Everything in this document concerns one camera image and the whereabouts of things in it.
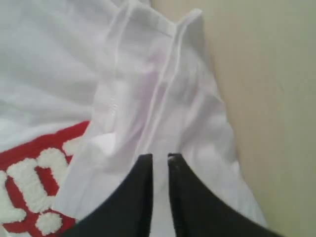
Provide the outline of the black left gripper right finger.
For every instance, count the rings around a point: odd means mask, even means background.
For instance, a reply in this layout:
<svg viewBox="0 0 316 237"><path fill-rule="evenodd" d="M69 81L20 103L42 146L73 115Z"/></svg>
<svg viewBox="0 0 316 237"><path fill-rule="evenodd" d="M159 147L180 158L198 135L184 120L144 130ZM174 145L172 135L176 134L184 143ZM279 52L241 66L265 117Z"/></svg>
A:
<svg viewBox="0 0 316 237"><path fill-rule="evenodd" d="M181 154L168 154L169 198L178 237L275 237L221 201Z"/></svg>

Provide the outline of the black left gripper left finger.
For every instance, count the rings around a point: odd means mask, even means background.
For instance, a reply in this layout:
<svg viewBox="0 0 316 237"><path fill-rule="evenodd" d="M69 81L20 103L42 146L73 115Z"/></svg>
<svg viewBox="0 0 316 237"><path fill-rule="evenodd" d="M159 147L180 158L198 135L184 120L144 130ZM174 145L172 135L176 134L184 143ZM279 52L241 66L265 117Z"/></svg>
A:
<svg viewBox="0 0 316 237"><path fill-rule="evenodd" d="M60 237L148 237L153 212L153 155L140 155L118 188Z"/></svg>

